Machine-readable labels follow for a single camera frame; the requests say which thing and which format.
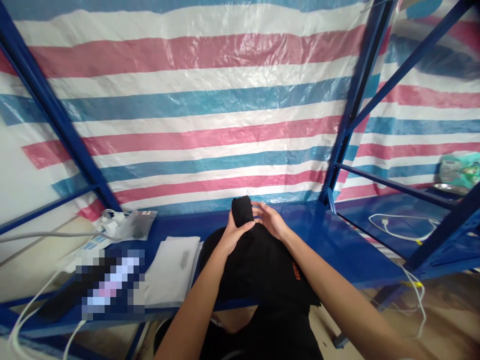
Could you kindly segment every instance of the blue shelf surface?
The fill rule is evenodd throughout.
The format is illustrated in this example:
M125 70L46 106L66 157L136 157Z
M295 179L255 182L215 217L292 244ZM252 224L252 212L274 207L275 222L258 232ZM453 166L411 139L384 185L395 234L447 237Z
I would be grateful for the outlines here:
M319 201L283 203L272 207L314 251L356 288L380 287L406 280L398 266ZM109 249L145 250L145 265L149 267L160 242L168 236L200 236L204 241L213 231L224 227L227 221L227 211L159 217L152 224L147 241L124 241L111 245ZM215 310L236 309L255 303L251 299L232 300L216 304ZM176 308L147 309L142 320L169 317L176 310ZM31 338L71 333L80 319L81 309L77 306L54 323L46 323L41 318L33 316L25 323L21 332ZM141 321L125 319L124 316L119 320L88 321L82 330L135 322Z
M335 204L337 213L353 223L360 230L372 238L383 243L387 248L404 259L408 259L418 248L415 241L404 240L391 236L376 228L370 223L369 217L373 214L405 215L420 218L430 218L441 222L449 210L416 197L397 193L368 197ZM372 220L382 226L382 217ZM426 235L432 226L425 220L388 218L388 231L406 237ZM480 241L475 236L463 236L447 249L436 265L451 264L454 262L476 259L480 257Z

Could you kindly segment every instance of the hand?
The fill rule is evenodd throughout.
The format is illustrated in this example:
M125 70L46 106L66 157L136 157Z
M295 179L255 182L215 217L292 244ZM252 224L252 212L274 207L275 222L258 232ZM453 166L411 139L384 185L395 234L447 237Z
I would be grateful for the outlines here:
M284 241L288 235L290 228L287 226L282 216L273 208L263 202L251 201L254 208L253 216L259 217L254 219L256 223L263 224L268 232L280 241Z
M227 256L230 255L235 249L235 246L237 245L240 237L248 230L253 228L254 225L255 222L250 221L240 227L236 227L234 216L232 215L232 210L230 210L230 213L228 214L228 224L216 248L225 251Z

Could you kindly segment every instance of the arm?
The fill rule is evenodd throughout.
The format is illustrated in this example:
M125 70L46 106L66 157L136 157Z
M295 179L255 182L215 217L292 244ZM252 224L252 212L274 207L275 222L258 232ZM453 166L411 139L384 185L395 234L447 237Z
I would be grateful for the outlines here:
M253 213L262 217L255 221L285 244L328 313L365 359L422 359L418 350L401 339L352 284L285 224L278 212L264 203L253 201L252 205L257 206Z
M234 250L240 236L254 225L255 223L251 221L242 227L235 227L230 212L228 225L221 240L175 315L154 360L199 358L227 257Z

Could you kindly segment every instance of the person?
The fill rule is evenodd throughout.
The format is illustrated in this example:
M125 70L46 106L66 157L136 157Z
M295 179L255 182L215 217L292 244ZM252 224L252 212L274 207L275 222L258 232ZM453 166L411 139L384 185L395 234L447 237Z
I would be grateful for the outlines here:
M367 360L422 358L342 275L262 202L251 202L254 221L237 228L230 211L221 240L173 319L157 331L154 360L322 359L307 316L260 304L250 323L227 334L211 322L229 254L243 233L263 224L300 266L328 313Z

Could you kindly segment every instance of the black pants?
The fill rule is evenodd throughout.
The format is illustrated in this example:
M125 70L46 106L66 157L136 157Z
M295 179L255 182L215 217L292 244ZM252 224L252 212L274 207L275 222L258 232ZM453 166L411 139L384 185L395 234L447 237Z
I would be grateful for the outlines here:
M155 336L154 351L172 323L169 319ZM235 334L225 332L211 321L208 324L200 360L232 359L323 359L309 318L270 305L259 305L251 321Z

